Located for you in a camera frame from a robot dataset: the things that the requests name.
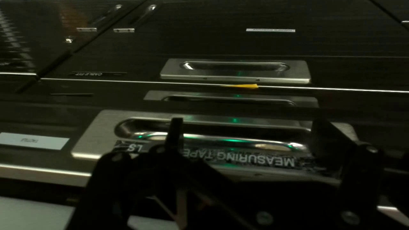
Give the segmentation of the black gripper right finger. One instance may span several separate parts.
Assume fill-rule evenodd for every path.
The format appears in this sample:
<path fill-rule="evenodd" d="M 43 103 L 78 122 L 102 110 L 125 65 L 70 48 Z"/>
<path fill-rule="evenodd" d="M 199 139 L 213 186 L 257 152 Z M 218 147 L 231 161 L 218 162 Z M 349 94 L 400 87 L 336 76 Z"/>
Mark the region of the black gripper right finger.
<path fill-rule="evenodd" d="M 328 120 L 314 118 L 308 148 L 315 162 L 335 172 L 335 219 L 341 230 L 370 230 L 374 226 L 383 172 L 383 152 L 355 141 Z"/>

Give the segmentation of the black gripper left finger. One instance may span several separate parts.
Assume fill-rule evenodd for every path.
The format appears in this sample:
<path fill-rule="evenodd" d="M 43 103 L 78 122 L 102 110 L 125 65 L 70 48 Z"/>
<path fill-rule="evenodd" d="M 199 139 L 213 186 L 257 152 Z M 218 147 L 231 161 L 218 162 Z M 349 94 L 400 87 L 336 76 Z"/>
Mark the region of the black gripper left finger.
<path fill-rule="evenodd" d="M 153 196 L 154 202 L 182 230 L 182 210 L 176 187 L 182 147 L 182 118 L 170 121 L 163 144 L 131 157 L 124 149 L 112 149 L 96 163 L 66 230 L 133 230 L 127 221 L 138 203 Z"/>

